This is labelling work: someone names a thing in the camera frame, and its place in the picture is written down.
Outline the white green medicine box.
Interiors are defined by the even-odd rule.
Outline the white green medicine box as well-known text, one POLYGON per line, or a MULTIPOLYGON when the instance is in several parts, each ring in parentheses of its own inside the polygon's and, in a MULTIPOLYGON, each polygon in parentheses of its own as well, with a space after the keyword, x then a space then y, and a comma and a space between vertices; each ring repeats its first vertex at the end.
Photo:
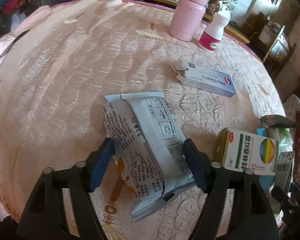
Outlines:
POLYGON ((227 170, 251 169, 258 176, 274 176, 278 149, 274 139, 226 127, 218 135, 213 161, 227 170))

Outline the blue white medicine box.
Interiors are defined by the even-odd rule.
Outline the blue white medicine box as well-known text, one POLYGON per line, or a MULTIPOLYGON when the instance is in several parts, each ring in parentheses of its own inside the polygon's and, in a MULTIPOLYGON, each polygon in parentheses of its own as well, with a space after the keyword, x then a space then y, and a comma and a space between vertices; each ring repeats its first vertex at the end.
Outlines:
POLYGON ((171 64, 171 68, 183 85, 228 98, 236 95, 236 89, 229 74, 187 61, 174 62, 171 64))

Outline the white pink-labelled pill bottle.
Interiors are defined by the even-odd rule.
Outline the white pink-labelled pill bottle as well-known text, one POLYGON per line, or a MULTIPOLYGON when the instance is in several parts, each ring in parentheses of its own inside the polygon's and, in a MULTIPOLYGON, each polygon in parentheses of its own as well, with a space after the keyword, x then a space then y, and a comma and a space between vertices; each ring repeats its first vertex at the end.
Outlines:
POLYGON ((230 22, 230 18, 231 12, 226 9, 215 12, 212 22, 206 26, 198 41, 200 48, 214 52, 223 38, 224 28, 230 22))

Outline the blue plastic wrapper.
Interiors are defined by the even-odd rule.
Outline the blue plastic wrapper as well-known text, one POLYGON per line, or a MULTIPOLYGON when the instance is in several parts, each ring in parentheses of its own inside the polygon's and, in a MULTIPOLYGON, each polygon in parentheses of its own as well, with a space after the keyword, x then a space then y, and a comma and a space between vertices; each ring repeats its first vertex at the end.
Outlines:
MULTIPOLYGON (((257 134, 263 137, 269 137, 265 128, 258 128, 257 134)), ((259 176, 259 183, 264 191, 269 189, 275 180, 275 176, 259 176)))

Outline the white printed snack wrapper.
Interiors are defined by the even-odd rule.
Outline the white printed snack wrapper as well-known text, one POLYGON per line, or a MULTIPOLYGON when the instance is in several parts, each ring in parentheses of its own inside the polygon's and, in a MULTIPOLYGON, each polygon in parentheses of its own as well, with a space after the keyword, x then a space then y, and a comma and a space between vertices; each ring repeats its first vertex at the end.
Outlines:
POLYGON ((135 199, 136 222, 194 186, 186 140, 163 92, 107 95, 104 126, 115 144, 118 172, 135 199))

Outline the pink thermos bottle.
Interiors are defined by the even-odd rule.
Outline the pink thermos bottle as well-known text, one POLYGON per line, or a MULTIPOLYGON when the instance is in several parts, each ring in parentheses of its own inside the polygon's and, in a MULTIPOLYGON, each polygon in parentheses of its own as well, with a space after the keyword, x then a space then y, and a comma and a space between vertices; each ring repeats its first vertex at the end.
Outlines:
POLYGON ((208 0, 179 0, 168 30, 182 41, 191 41, 206 12, 208 0))

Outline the pink quilted table cover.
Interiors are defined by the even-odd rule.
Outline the pink quilted table cover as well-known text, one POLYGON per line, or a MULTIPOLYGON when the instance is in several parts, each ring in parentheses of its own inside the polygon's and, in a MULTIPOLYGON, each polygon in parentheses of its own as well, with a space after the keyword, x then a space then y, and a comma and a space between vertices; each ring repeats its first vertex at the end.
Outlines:
POLYGON ((44 168, 85 159, 106 137, 109 94, 162 91, 186 137, 212 157, 219 132, 254 132, 260 117, 284 115, 262 62, 228 36, 202 50, 173 38, 172 12, 122 0, 40 7, 0 40, 0 202, 15 220, 44 168), (183 85, 171 64, 229 74, 231 98, 183 85))

